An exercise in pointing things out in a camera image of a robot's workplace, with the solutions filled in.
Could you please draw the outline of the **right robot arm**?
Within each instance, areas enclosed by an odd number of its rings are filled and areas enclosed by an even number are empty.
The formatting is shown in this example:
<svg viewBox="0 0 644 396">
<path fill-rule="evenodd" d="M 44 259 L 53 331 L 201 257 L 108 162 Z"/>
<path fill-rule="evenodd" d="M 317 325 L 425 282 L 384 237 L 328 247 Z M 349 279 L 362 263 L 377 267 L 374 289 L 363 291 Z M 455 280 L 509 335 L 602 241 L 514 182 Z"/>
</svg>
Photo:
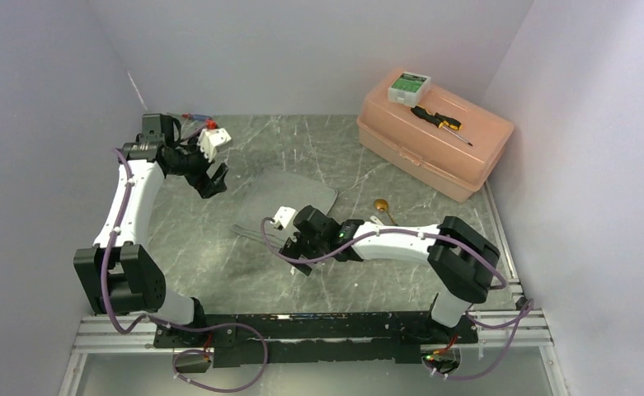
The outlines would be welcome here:
<svg viewBox="0 0 644 396">
<path fill-rule="evenodd" d="M 507 285 L 497 270 L 499 249 L 455 216 L 444 217 L 440 224 L 400 227 L 361 219 L 339 223 L 311 205 L 301 210 L 281 206 L 262 220 L 261 229 L 267 228 L 285 237 L 274 254 L 306 275 L 327 259 L 429 265 L 445 288 L 435 296 L 426 320 L 426 331 L 436 342 L 447 342 L 469 308 Z"/>
</svg>

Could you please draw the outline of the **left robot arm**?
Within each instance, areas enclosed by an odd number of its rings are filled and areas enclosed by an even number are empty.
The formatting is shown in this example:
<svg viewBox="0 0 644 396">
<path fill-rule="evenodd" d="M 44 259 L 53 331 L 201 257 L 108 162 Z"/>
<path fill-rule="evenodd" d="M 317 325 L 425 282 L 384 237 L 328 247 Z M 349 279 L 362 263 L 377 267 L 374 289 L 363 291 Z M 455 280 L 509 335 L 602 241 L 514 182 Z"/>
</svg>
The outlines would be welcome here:
<svg viewBox="0 0 644 396">
<path fill-rule="evenodd" d="M 228 166 L 215 163 L 218 149 L 231 140 L 208 115 L 173 116 L 146 113 L 133 141 L 114 148 L 118 182 L 107 218 L 88 248 L 78 249 L 73 266 L 97 314 L 106 315 L 120 333 L 132 331 L 118 316 L 176 328 L 190 347 L 209 335 L 200 302 L 171 290 L 162 270 L 148 253 L 148 225 L 162 184 L 182 177 L 202 199 L 226 191 Z"/>
</svg>

